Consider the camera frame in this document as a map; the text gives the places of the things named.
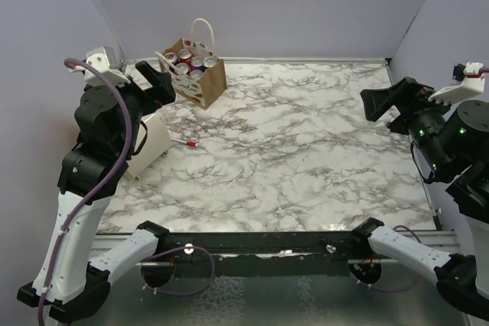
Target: cable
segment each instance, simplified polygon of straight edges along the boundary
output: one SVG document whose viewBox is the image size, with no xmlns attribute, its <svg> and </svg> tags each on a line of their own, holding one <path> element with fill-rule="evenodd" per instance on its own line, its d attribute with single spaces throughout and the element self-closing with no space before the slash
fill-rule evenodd
<svg viewBox="0 0 489 326">
<path fill-rule="evenodd" d="M 110 169 L 110 171 L 107 173 L 107 175 L 91 189 L 84 197 L 83 199 L 80 200 L 80 202 L 76 205 L 76 207 L 68 214 L 66 217 L 66 220 L 63 222 L 61 225 L 61 230 L 60 234 L 58 235 L 58 238 L 56 239 L 56 242 L 54 243 L 53 247 L 53 252 L 51 253 L 51 257 L 49 260 L 49 265 L 47 267 L 46 271 L 46 278 L 44 280 L 44 286 L 42 289 L 42 293 L 40 294 L 39 298 L 39 305 L 37 308 L 37 321 L 40 326 L 44 326 L 44 303 L 46 302 L 46 294 L 49 292 L 50 288 L 50 283 L 53 278 L 53 272 L 54 268 L 56 266 L 56 261 L 61 249 L 61 244 L 63 243 L 63 238 L 64 234 L 68 230 L 71 221 L 75 218 L 76 214 L 80 209 L 88 203 L 97 192 L 100 191 L 100 189 L 117 173 L 119 168 L 121 168 L 121 165 L 124 163 L 125 158 L 128 154 L 129 148 L 131 146 L 131 116 L 129 115 L 129 110 L 128 107 L 126 106 L 124 99 L 122 98 L 121 94 L 119 91 L 110 83 L 110 81 L 105 78 L 97 69 L 95 69 L 93 66 L 78 60 L 78 59 L 73 59 L 73 58 L 67 58 L 64 60 L 64 65 L 67 68 L 73 69 L 75 66 L 81 66 L 85 68 L 86 70 L 92 72 L 97 78 L 99 78 L 110 90 L 111 93 L 113 93 L 115 100 L 119 104 L 122 110 L 122 115 L 124 116 L 124 124 L 125 124 L 125 142 L 124 146 L 122 148 L 121 154 L 118 157 L 118 159 L 115 161 L 114 165 Z"/>
<path fill-rule="evenodd" d="M 144 275 L 143 275 L 143 270 L 141 269 L 141 280 L 144 282 L 143 289 L 149 288 L 149 289 L 153 290 L 154 292 L 159 292 L 159 293 L 168 294 L 168 295 L 179 295 L 179 296 L 195 295 L 195 294 L 199 294 L 199 293 L 203 292 L 204 290 L 206 290 L 211 285 L 212 281 L 214 280 L 215 263 L 214 263 L 214 259 L 212 258 L 212 255 L 205 248 L 198 247 L 198 246 L 193 246 L 193 247 L 177 247 L 177 248 L 173 248 L 171 250 L 164 251 L 162 253 L 158 253 L 156 255 L 150 256 L 146 260 L 156 259 L 158 257 L 169 255 L 170 253 L 178 252 L 178 251 L 181 251 L 181 250 L 189 250 L 189 249 L 194 249 L 194 250 L 200 250 L 200 251 L 202 251 L 203 253 L 205 253 L 207 255 L 207 257 L 210 260 L 210 263 L 211 263 L 211 275 L 209 277 L 209 281 L 202 288 L 197 289 L 197 290 L 193 290 L 192 292 L 172 292 L 170 290 L 165 290 L 165 289 L 151 288 L 146 283 L 146 280 L 144 279 Z"/>
<path fill-rule="evenodd" d="M 430 172 L 428 178 L 426 179 L 425 176 L 423 176 L 421 169 L 419 169 L 418 163 L 416 163 L 416 159 L 414 158 L 414 141 L 411 142 L 410 151 L 411 151 L 411 157 L 413 158 L 414 165 L 418 169 L 418 173 L 421 176 L 421 179 L 423 180 L 423 182 L 427 183 L 427 184 L 433 183 L 433 180 L 435 178 L 435 175 L 433 175 L 433 172 Z"/>
<path fill-rule="evenodd" d="M 408 231 L 410 232 L 414 238 L 416 238 L 416 240 L 418 242 L 421 243 L 421 240 L 419 239 L 419 237 L 417 236 L 416 233 L 414 233 L 414 231 L 412 231 L 411 229 L 409 229 L 408 227 L 406 227 L 405 225 L 397 225 L 395 226 L 393 229 L 393 231 L 397 231 L 397 229 L 404 229 L 405 231 Z M 414 288 L 415 286 L 418 286 L 422 281 L 423 281 L 423 277 L 421 275 L 418 275 L 410 284 L 408 284 L 407 286 L 404 286 L 402 288 L 395 288 L 395 289 L 387 289 L 387 288 L 381 288 L 380 286 L 373 286 L 371 284 L 365 284 L 364 282 L 362 282 L 361 280 L 359 280 L 355 275 L 353 275 L 352 272 L 350 272 L 350 276 L 353 277 L 355 280 L 357 280 L 357 283 L 358 284 L 361 284 L 369 289 L 373 289 L 373 290 L 376 290 L 378 292 L 382 292 L 382 293 L 401 293 L 401 292 L 406 292 L 408 290 L 411 290 L 412 288 Z"/>
<path fill-rule="evenodd" d="M 144 130 L 146 131 L 146 134 L 144 134 L 144 137 L 143 139 L 141 140 L 141 142 L 139 143 L 139 147 L 134 151 L 134 153 L 132 154 L 133 156 L 137 156 L 144 148 L 144 145 L 146 144 L 146 140 L 147 140 L 147 126 L 146 124 L 144 123 L 144 121 L 141 120 L 141 126 L 144 128 Z"/>
</svg>

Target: black cable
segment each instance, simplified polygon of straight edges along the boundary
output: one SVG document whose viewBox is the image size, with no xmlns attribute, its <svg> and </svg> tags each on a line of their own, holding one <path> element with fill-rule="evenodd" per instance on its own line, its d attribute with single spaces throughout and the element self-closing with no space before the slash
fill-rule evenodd
<svg viewBox="0 0 489 326">
<path fill-rule="evenodd" d="M 144 148 L 144 145 L 146 144 L 146 140 L 147 140 L 147 126 L 144 123 L 144 121 L 141 121 L 141 126 L 146 131 L 146 134 L 144 135 L 143 140 L 141 140 L 141 142 L 139 143 L 139 147 L 132 154 L 133 156 L 137 156 L 142 151 L 142 149 Z"/>
<path fill-rule="evenodd" d="M 423 176 L 421 169 L 419 169 L 418 163 L 416 163 L 416 160 L 414 159 L 414 141 L 411 141 L 410 150 L 411 150 L 411 157 L 413 158 L 414 165 L 418 169 L 418 173 L 421 176 L 421 179 L 423 179 L 423 182 L 427 183 L 427 184 L 433 183 L 433 180 L 435 178 L 435 175 L 433 175 L 433 172 L 430 172 L 429 177 L 426 179 L 425 176 Z"/>
</svg>

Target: screw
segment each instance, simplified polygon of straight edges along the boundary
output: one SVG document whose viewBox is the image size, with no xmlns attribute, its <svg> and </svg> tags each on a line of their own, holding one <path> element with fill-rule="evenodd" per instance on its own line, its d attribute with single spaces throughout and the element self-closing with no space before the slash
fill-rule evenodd
<svg viewBox="0 0 489 326">
<path fill-rule="evenodd" d="M 327 249 L 327 251 L 328 251 L 329 253 L 334 253 L 334 252 L 336 252 L 336 247 L 335 247 L 335 246 L 333 246 L 333 245 L 331 245 L 331 244 L 327 244 L 327 245 L 326 245 L 326 249 Z"/>
</svg>

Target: brown paper bag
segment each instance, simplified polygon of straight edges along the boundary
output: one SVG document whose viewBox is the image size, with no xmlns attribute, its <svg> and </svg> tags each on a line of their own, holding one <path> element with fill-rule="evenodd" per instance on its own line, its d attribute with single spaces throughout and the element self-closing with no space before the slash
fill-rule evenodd
<svg viewBox="0 0 489 326">
<path fill-rule="evenodd" d="M 195 25 L 198 21 L 202 21 L 209 26 L 212 38 L 212 50 L 206 45 L 194 41 Z M 187 74 L 184 74 L 177 69 L 164 56 L 169 52 L 177 54 L 183 48 L 192 51 L 193 56 L 215 56 L 214 31 L 212 30 L 210 23 L 203 18 L 197 18 L 192 24 L 190 40 L 180 38 L 172 47 L 166 49 L 163 54 L 156 53 L 160 62 L 161 71 L 167 71 L 172 76 L 175 92 L 206 110 L 226 90 L 227 84 L 224 61 L 219 59 L 217 64 L 212 68 L 206 69 L 200 79 L 191 79 Z"/>
</svg>

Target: marble tabletop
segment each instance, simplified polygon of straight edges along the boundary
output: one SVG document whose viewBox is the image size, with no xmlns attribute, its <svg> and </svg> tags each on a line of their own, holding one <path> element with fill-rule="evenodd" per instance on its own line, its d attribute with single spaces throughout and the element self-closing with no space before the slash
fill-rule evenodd
<svg viewBox="0 0 489 326">
<path fill-rule="evenodd" d="M 121 180 L 99 231 L 151 220 L 171 231 L 350 230 L 372 216 L 434 229 L 407 137 L 364 118 L 362 89 L 390 85 L 382 63 L 226 63 L 208 110 L 180 97 L 160 110 L 174 144 Z M 129 65 L 126 74 L 145 86 Z"/>
</svg>

